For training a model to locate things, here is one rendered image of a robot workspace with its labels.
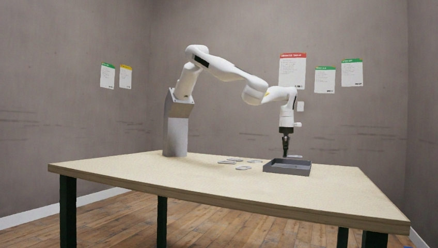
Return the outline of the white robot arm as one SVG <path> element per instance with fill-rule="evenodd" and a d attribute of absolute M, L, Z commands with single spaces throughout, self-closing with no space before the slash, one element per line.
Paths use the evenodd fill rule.
<path fill-rule="evenodd" d="M 190 45 L 185 50 L 189 63 L 185 64 L 177 80 L 173 94 L 179 100 L 190 98 L 195 83 L 202 70 L 206 70 L 223 82 L 246 80 L 241 98 L 250 105 L 261 105 L 270 101 L 288 101 L 280 107 L 279 127 L 301 127 L 301 123 L 294 123 L 293 110 L 298 96 L 295 87 L 272 86 L 268 88 L 264 80 L 238 68 L 220 57 L 208 55 L 205 45 Z M 263 101 L 262 101 L 263 100 Z"/>

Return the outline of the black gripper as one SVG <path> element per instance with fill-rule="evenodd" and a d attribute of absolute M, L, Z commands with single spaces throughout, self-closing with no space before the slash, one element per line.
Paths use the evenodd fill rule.
<path fill-rule="evenodd" d="M 289 147 L 289 141 L 290 137 L 288 136 L 289 133 L 293 133 L 294 127 L 279 127 L 279 133 L 283 133 L 284 137 L 282 137 L 283 141 L 283 157 L 288 157 L 288 147 Z M 286 144 L 286 145 L 285 145 Z"/>

